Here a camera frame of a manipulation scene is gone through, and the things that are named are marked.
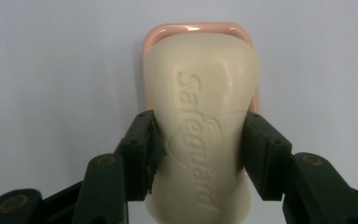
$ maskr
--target gray background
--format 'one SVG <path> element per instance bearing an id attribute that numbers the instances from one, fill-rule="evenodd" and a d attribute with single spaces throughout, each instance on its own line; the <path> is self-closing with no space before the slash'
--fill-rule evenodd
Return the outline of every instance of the gray background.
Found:
<path id="1" fill-rule="evenodd" d="M 262 115 L 358 189 L 358 1 L 0 2 L 0 194 L 82 179 L 145 110 L 142 42 L 167 22 L 234 21 L 258 55 Z M 284 223 L 254 187 L 245 223 Z M 131 223 L 154 223 L 130 203 Z"/>

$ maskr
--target white surface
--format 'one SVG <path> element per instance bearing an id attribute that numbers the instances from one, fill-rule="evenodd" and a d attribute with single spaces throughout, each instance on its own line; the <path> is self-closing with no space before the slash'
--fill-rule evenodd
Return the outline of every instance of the white surface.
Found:
<path id="1" fill-rule="evenodd" d="M 143 38 L 186 21 L 245 27 L 264 117 L 358 189 L 358 1 L 17 1 L 0 2 L 0 194 L 49 196 L 113 151 L 145 108 Z M 253 195 L 245 223 L 284 223 L 280 203 Z M 130 206 L 133 223 L 153 223 Z"/>
<path id="2" fill-rule="evenodd" d="M 164 224 L 242 223 L 250 191 L 239 155 L 257 87 L 254 51 L 231 35 L 173 35 L 151 49 L 144 68 L 167 152 L 148 211 Z"/>

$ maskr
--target cream soap bar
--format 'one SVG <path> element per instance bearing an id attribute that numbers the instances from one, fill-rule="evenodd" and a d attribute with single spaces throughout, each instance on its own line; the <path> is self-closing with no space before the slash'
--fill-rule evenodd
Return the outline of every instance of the cream soap bar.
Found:
<path id="1" fill-rule="evenodd" d="M 258 78 L 252 48 L 231 35 L 160 40 L 144 63 L 167 156 L 146 206 L 160 224 L 242 223 L 250 192 L 240 140 Z"/>

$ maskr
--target pink object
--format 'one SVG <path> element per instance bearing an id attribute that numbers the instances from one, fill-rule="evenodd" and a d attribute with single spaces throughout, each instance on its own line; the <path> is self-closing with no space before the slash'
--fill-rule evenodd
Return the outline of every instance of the pink object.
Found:
<path id="1" fill-rule="evenodd" d="M 184 33 L 218 33 L 225 35 L 233 35 L 253 47 L 252 39 L 247 33 L 247 31 L 233 22 L 168 23 L 153 28 L 147 34 L 144 41 L 142 61 L 144 61 L 149 51 L 161 39 L 170 35 L 179 35 Z M 145 89 L 145 103 L 147 109 L 153 108 L 147 89 Z M 259 113 L 258 90 L 255 91 L 255 95 L 249 105 L 249 111 Z"/>

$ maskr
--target embossed logo on soap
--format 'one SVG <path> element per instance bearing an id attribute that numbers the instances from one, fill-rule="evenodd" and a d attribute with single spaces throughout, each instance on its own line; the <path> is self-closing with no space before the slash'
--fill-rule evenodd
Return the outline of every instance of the embossed logo on soap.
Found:
<path id="1" fill-rule="evenodd" d="M 191 170 L 197 201 L 219 209 L 213 202 L 210 172 L 218 166 L 222 150 L 222 134 L 214 118 L 199 111 L 201 81 L 197 75 L 177 74 L 178 97 L 182 110 L 182 126 L 168 141 L 172 155 Z"/>

